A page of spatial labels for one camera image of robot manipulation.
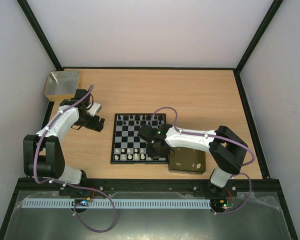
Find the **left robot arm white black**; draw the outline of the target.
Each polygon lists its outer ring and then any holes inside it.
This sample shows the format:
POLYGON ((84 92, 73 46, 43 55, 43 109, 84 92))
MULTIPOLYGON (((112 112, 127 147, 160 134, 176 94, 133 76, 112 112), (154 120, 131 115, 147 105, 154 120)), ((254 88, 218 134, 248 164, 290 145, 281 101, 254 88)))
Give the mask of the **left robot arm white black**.
POLYGON ((70 129, 84 127, 101 132, 105 119, 97 115, 102 106, 94 102, 91 85, 77 89, 71 99, 64 99, 55 116, 36 134, 23 139, 23 169, 38 184, 58 182, 79 185, 85 172, 66 165, 61 142, 70 129))

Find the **black and white chessboard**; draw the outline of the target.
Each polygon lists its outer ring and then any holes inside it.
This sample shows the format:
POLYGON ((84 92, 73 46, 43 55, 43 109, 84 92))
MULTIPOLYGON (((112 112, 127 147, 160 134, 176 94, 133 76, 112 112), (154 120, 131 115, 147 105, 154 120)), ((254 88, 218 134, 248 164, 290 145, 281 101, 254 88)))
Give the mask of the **black and white chessboard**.
POLYGON ((111 164, 167 164, 168 159, 150 158, 147 143, 138 137, 143 124, 158 129, 166 123, 166 114, 157 113, 116 113, 114 115, 111 164))

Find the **gold metal tin tray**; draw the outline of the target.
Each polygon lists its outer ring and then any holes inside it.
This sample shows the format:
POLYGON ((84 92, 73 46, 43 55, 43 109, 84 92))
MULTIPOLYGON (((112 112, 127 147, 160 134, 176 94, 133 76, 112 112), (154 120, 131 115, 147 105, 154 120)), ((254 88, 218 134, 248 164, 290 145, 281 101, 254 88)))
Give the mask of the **gold metal tin tray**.
POLYGON ((206 172, 206 153, 201 150, 175 147, 168 158, 170 172, 202 175, 206 172))

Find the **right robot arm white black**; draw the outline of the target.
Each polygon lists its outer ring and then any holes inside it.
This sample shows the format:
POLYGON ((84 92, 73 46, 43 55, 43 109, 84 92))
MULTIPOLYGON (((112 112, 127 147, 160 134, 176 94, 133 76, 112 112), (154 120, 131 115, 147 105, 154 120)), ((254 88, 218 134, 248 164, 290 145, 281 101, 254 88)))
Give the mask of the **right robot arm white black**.
POLYGON ((154 128, 143 124, 137 136, 146 142, 147 155, 167 158, 172 148, 188 148, 210 153, 217 164, 208 183, 208 191, 219 196, 231 177, 238 175, 244 165, 248 145, 226 126, 217 130, 182 129, 171 124, 154 128))

